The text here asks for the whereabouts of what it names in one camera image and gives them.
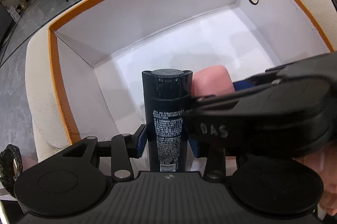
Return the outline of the operator hand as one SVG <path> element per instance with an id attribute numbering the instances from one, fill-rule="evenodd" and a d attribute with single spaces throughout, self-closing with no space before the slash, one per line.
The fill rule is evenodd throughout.
<path id="1" fill-rule="evenodd" d="M 324 191 L 319 204 L 328 215 L 334 216 L 336 214 L 337 184 L 336 142 L 329 142 L 323 148 L 304 157 L 296 158 L 296 160 L 319 174 L 324 184 Z"/>

